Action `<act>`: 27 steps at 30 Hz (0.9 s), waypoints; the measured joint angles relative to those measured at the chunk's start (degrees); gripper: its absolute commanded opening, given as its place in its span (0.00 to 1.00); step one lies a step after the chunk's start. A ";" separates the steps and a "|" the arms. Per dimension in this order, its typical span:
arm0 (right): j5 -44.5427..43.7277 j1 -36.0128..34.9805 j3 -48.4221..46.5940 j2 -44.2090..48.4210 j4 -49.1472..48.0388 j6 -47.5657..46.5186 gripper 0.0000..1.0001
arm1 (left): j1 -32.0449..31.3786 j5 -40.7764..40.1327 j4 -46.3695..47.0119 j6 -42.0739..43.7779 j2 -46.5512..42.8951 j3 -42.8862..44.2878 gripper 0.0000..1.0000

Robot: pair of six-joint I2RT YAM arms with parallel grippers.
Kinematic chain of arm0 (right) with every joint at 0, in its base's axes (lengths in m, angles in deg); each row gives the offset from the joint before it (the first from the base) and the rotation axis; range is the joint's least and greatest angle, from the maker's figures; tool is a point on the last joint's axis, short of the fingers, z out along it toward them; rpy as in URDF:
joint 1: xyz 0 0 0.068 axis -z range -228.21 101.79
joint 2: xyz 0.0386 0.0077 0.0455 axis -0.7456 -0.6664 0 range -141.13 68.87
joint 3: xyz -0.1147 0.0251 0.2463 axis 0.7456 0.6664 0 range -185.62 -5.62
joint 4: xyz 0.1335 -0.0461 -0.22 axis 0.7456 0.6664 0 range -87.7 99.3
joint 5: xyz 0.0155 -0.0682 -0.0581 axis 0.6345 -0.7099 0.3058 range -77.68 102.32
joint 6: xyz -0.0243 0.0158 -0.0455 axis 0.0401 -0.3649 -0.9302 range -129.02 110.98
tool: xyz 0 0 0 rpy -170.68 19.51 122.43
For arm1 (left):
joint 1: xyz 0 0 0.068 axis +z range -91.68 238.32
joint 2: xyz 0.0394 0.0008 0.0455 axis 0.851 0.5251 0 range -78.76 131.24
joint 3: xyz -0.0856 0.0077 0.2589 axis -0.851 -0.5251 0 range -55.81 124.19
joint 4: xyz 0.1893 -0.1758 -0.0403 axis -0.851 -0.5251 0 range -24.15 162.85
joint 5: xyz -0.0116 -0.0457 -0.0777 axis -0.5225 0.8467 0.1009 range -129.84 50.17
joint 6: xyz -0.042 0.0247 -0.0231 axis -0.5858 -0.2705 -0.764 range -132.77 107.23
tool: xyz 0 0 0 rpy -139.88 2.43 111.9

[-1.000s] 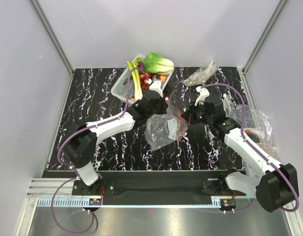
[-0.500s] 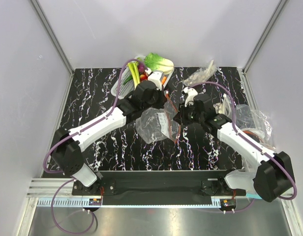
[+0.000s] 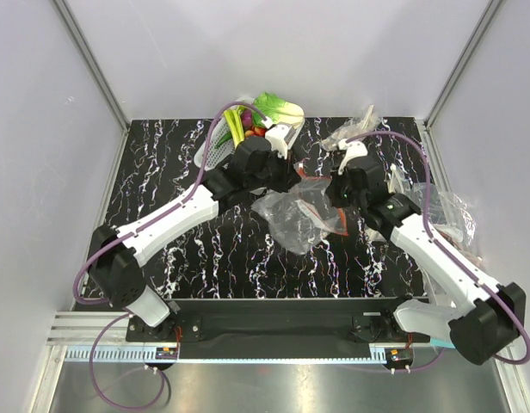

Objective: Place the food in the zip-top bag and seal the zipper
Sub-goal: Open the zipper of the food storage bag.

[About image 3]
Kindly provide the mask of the green white toy leek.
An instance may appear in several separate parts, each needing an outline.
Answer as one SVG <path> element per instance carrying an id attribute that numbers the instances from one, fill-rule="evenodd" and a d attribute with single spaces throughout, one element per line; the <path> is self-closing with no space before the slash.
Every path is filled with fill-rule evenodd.
<path id="1" fill-rule="evenodd" d="M 236 109 L 227 109 L 224 111 L 224 118 L 231 131 L 231 138 L 234 147 L 237 147 L 244 139 L 243 123 Z"/>

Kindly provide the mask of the clear zip bag orange zipper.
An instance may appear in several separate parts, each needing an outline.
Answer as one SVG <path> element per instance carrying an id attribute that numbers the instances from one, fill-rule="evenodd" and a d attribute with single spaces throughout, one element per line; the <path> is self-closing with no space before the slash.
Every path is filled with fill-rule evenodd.
<path id="1" fill-rule="evenodd" d="M 297 163 L 300 182 L 286 193 L 269 190 L 257 199 L 251 210 L 268 223 L 273 240 L 284 250 L 305 255 L 330 234 L 346 237 L 345 212 L 330 204 L 326 176 L 308 176 L 304 164 Z"/>

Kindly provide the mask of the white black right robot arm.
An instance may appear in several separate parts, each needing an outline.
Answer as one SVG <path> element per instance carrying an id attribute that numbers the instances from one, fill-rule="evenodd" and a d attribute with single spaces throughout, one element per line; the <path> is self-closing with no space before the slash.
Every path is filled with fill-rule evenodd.
<path id="1" fill-rule="evenodd" d="M 383 168 L 371 157 L 342 156 L 326 194 L 334 207 L 355 208 L 369 229 L 408 254 L 453 302 L 436 306 L 404 300 L 380 319 L 385 338 L 395 342 L 418 333 L 450 342 L 481 366 L 526 335 L 524 290 L 514 282 L 501 284 L 467 260 L 412 200 L 389 192 Z"/>

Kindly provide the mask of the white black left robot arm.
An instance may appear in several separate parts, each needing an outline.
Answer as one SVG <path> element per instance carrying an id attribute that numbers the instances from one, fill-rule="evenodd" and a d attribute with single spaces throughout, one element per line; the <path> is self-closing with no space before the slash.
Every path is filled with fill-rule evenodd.
<path id="1" fill-rule="evenodd" d="M 89 277 L 112 307 L 140 318 L 156 340 L 167 340 L 176 321 L 145 281 L 146 263 L 187 231 L 247 202 L 256 190 L 282 193 L 299 180 L 285 142 L 252 136 L 170 203 L 117 229 L 98 227 L 89 250 Z"/>

